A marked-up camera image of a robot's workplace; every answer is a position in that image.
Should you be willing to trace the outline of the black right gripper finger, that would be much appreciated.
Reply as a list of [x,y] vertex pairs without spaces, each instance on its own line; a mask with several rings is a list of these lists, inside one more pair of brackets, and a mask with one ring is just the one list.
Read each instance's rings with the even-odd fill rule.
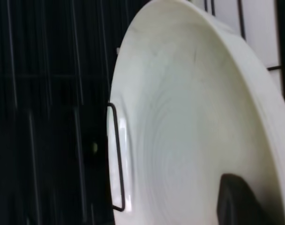
[[240,177],[221,176],[217,200],[220,225],[268,225],[269,216],[256,199],[250,186]]

